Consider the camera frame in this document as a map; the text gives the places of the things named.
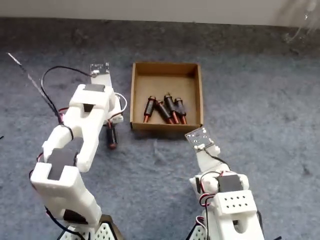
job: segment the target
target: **robotic arm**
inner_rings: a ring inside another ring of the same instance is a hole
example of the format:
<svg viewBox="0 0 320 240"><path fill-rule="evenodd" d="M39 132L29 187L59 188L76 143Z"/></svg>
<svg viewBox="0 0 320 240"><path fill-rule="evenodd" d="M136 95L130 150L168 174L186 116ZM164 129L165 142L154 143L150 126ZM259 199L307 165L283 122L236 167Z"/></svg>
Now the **robotic arm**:
<svg viewBox="0 0 320 240"><path fill-rule="evenodd" d="M91 84L80 84L71 98L63 125L56 126L43 143L43 162L37 162L30 180L50 215L67 222L73 231L84 233L85 239L94 240L99 239L95 235L102 211L80 172L91 167L103 125L123 122L123 110L111 85L109 65L92 65L91 73L95 74ZM74 138L83 139L79 153L64 148Z"/></svg>
<svg viewBox="0 0 320 240"><path fill-rule="evenodd" d="M187 240L264 240L247 176L231 171L217 157L220 149L204 127L186 134L186 138L196 151L201 170L190 182L205 208Z"/></svg>

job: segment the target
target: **open cardboard box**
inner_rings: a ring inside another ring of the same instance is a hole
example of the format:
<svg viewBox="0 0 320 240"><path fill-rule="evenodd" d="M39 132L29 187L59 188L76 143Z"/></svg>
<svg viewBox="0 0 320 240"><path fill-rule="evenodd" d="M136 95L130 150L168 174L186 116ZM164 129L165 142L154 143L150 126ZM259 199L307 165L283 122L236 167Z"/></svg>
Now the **open cardboard box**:
<svg viewBox="0 0 320 240"><path fill-rule="evenodd" d="M182 98L187 124L166 124L154 110L148 123L144 111L149 96L163 101L165 94ZM201 69L194 63L137 62L133 64L130 124L133 130L188 133L203 125Z"/></svg>

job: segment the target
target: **carpet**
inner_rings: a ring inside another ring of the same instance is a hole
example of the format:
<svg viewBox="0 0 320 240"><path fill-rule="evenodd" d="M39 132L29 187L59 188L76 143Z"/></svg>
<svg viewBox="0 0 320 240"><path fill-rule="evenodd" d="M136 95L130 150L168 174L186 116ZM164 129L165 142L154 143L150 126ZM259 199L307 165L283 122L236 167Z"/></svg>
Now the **carpet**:
<svg viewBox="0 0 320 240"><path fill-rule="evenodd" d="M288 32L294 29L0 19L1 239L54 240L61 232L28 180L57 120L6 52L35 79L55 65L87 71L91 63L109 62L113 87L127 99L133 62L201 64L205 126L220 157L248 176L265 239L318 239L320 34L287 44ZM62 108L88 82L56 70L46 85ZM117 126L117 150L108 150L101 132L84 183L127 240L184 240L202 210L189 184L199 172L195 153L183 139L137 138L129 118L127 110Z"/></svg>

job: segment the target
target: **white wall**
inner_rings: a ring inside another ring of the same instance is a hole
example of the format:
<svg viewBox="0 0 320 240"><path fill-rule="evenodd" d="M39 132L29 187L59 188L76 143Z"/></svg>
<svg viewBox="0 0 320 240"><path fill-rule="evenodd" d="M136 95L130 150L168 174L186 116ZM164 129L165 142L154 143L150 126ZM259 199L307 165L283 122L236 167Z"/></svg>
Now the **white wall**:
<svg viewBox="0 0 320 240"><path fill-rule="evenodd" d="M278 16L287 1L0 0L0 16L286 26Z"/></svg>

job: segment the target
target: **black cylinder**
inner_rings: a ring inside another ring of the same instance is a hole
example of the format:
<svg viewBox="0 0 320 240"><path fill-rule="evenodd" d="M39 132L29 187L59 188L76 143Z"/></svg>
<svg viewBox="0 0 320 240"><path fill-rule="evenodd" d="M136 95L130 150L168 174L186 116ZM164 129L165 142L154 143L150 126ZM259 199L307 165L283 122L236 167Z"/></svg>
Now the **black cylinder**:
<svg viewBox="0 0 320 240"><path fill-rule="evenodd" d="M185 106L183 104L183 101L180 97L177 97L175 100L174 100L174 104L176 106L176 112L180 115L180 116L186 116L186 110L185 110Z"/></svg>
<svg viewBox="0 0 320 240"><path fill-rule="evenodd" d="M167 94L164 96L164 102L166 107L170 110L171 113L176 110L174 101L172 99L172 96L170 96L170 94Z"/></svg>
<svg viewBox="0 0 320 240"><path fill-rule="evenodd" d="M148 98L148 103L146 104L145 106L145 109L144 109L144 115L145 116L151 116L154 109L155 109L155 104L156 104L156 98L154 96L150 96Z"/></svg>
<svg viewBox="0 0 320 240"><path fill-rule="evenodd" d="M116 129L112 124L106 125L106 142L110 149L115 149L118 145Z"/></svg>
<svg viewBox="0 0 320 240"><path fill-rule="evenodd" d="M164 102L158 101L155 106L158 112L160 113L161 117L167 122L168 119L171 118L171 115L168 109L165 107Z"/></svg>

